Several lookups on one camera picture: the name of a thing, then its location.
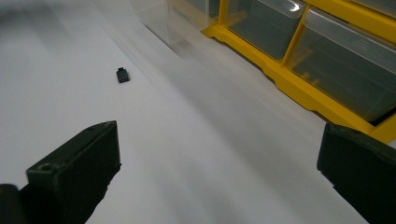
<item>black plastic part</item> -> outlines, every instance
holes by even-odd
[[[318,169],[368,222],[396,223],[396,149],[356,130],[327,124]]]
[[[0,185],[0,223],[27,224],[17,187]]]
[[[119,169],[117,122],[85,129],[26,171],[21,200],[29,223],[85,223]]]
[[[128,71],[123,67],[119,68],[119,71],[117,71],[117,78],[119,79],[119,83],[127,82],[130,80]]]

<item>small black object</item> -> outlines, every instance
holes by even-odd
[[[123,67],[119,68],[119,71],[117,71],[117,78],[119,79],[119,83],[127,82],[130,80],[128,71]]]
[[[327,124],[318,169],[369,223],[396,223],[396,149]]]

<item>transparent container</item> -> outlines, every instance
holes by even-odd
[[[396,48],[316,8],[288,68],[369,122],[396,108]]]
[[[299,0],[229,0],[231,31],[281,61],[304,13]]]
[[[396,0],[351,0],[396,19]]]
[[[219,0],[131,0],[134,12],[151,32],[175,44],[217,22]]]

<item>yellow storage drawer unit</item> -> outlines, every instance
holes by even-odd
[[[393,3],[222,0],[218,23],[203,33],[257,64],[307,110],[389,143],[396,139]]]

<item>white surface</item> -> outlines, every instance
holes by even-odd
[[[115,119],[122,167],[88,223],[365,223],[316,169],[323,120],[215,40],[171,50],[130,11],[73,1],[0,20],[0,183],[22,188]]]

